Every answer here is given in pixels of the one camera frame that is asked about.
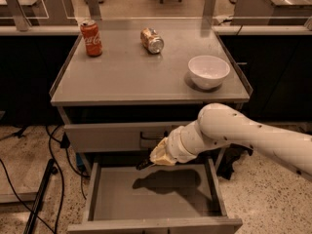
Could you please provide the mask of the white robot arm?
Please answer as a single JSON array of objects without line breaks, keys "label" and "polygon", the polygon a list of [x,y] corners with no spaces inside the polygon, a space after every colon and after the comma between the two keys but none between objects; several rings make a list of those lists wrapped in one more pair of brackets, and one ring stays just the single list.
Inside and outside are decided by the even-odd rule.
[{"label": "white robot arm", "polygon": [[272,159],[279,165],[312,179],[312,136],[255,122],[220,103],[204,106],[195,121],[179,126],[153,149],[155,165],[187,163],[209,150],[236,144]]}]

